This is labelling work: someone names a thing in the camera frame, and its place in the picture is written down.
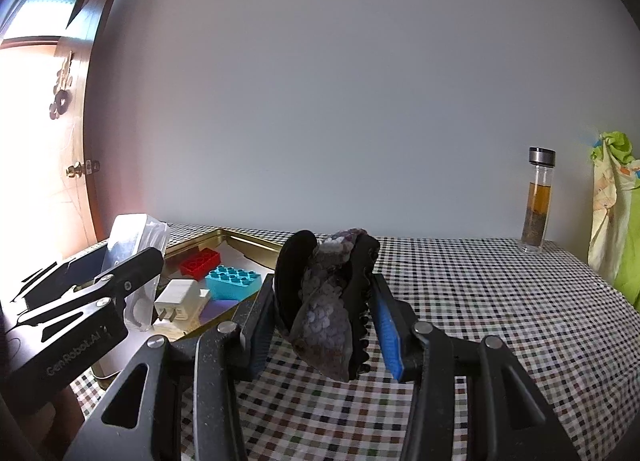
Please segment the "clear plastic case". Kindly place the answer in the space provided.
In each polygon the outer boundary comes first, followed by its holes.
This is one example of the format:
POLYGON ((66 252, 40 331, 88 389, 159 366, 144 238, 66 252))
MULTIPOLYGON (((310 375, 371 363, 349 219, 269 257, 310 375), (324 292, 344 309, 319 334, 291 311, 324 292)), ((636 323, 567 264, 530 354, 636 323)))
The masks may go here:
POLYGON ((124 318, 134 329, 151 328, 168 237, 166 222, 148 214, 122 214, 113 222, 102 271, 122 285, 124 318))

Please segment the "white charger plug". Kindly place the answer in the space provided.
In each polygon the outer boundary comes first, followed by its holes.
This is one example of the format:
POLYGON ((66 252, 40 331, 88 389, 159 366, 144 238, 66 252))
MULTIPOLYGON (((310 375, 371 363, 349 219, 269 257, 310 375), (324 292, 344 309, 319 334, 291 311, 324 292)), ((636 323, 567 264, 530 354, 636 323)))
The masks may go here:
POLYGON ((158 319, 189 321, 208 303, 210 293, 192 279, 172 279, 157 297, 154 307, 158 319))

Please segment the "purple block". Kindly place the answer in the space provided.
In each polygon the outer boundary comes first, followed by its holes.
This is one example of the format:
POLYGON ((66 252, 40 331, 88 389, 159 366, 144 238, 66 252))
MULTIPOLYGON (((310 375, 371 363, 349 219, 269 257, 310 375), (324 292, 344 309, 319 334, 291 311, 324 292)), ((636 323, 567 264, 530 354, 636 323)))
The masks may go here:
POLYGON ((209 299, 198 316, 198 322, 205 325, 238 304, 239 302, 233 299, 209 299))

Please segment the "red toy brick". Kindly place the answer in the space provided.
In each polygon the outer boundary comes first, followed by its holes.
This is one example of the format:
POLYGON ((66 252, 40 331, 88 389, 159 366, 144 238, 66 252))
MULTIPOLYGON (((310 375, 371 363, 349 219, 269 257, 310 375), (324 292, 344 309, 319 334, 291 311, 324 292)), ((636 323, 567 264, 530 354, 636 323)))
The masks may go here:
POLYGON ((200 281, 221 264, 220 253, 205 247, 196 252, 179 265, 183 276, 200 281))

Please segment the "brass door knob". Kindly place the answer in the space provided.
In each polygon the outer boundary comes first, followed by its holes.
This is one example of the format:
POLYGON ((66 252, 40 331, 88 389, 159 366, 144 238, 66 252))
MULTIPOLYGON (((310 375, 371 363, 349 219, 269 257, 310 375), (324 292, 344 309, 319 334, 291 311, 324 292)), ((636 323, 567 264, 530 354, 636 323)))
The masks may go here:
POLYGON ((67 166, 65 169, 65 175, 68 178, 91 176, 98 173, 100 169, 101 163, 98 160, 87 160, 85 162, 76 162, 67 166))

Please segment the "wooden door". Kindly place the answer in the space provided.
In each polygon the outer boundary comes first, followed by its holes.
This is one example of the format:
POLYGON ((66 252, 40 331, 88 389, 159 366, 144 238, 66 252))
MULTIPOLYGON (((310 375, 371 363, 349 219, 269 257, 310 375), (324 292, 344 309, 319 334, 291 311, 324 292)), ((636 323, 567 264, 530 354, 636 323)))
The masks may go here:
POLYGON ((26 0, 1 44, 1 262, 96 243, 85 138, 91 57, 114 0, 26 0))

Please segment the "teal toy brick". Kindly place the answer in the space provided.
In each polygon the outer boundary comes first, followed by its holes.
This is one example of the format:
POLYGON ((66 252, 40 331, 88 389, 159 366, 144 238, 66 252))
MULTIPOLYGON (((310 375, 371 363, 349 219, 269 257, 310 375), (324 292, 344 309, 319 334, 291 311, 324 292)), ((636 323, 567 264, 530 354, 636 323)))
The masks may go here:
POLYGON ((262 286, 262 276, 256 271, 219 265, 205 277, 206 288, 213 299, 242 301, 262 286))

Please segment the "glass tea bottle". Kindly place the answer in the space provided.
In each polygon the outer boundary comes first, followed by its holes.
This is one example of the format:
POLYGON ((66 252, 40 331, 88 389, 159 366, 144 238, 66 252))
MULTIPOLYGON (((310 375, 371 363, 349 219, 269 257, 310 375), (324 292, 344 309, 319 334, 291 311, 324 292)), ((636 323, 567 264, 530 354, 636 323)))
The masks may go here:
POLYGON ((528 184, 527 204, 521 244, 525 251, 540 251, 544 245, 551 201, 555 152, 541 147, 530 147, 528 163, 532 178, 528 184))

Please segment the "white paper tin liner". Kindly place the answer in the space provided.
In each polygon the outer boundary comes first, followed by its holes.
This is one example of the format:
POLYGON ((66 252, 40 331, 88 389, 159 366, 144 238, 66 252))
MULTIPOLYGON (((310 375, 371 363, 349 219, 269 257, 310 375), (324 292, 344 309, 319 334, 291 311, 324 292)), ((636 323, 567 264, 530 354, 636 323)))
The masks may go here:
POLYGON ((264 267, 223 243, 203 252, 207 262, 191 275, 178 266, 160 282, 152 330, 169 340, 193 334, 259 291, 271 268, 264 267))

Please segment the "green patterned cloth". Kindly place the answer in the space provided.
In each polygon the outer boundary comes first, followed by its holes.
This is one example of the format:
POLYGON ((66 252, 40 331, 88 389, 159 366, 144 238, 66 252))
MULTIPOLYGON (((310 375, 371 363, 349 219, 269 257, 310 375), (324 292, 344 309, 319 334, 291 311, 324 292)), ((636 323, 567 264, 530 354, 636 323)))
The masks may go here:
POLYGON ((604 132, 592 148, 592 224, 588 264, 639 307, 639 160, 623 132, 604 132))

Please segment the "gold metal tin box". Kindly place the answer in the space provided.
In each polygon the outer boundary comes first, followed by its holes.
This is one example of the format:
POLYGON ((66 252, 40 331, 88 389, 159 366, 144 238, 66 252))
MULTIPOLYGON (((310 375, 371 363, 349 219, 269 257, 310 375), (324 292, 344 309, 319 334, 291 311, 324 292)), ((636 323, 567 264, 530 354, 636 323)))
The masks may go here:
POLYGON ((162 273, 126 298, 126 339, 91 367, 99 388, 107 389, 152 335, 171 342, 196 337, 230 317, 273 273, 287 236, 277 230, 171 222, 162 273))

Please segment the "checkered tablecloth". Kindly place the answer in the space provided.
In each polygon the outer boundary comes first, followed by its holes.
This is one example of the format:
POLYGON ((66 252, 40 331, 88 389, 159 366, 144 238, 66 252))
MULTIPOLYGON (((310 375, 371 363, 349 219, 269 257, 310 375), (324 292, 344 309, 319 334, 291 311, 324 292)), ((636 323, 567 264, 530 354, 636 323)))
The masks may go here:
MULTIPOLYGON (((380 242, 375 276, 450 337, 500 337, 553 408, 578 457, 639 455, 639 316, 576 257, 511 239, 380 242)), ((369 302, 368 369, 334 381, 300 359, 279 329, 265 368, 235 384, 244 460, 403 460, 413 385, 386 368, 369 302)), ((181 457, 194 455, 192 393, 181 398, 181 457)), ((456 381, 454 454, 466 456, 466 381, 456 381)))

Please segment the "door hanging ornament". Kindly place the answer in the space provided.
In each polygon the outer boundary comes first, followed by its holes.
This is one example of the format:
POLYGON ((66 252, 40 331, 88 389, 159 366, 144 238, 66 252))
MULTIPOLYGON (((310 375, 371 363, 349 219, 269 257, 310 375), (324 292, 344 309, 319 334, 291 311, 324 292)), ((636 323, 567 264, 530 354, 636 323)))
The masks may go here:
POLYGON ((53 86, 53 100, 49 106, 49 115, 51 120, 57 120, 59 117, 64 115, 72 101, 70 88, 73 85, 73 57, 73 51, 69 51, 62 59, 61 68, 56 72, 56 81, 53 86))

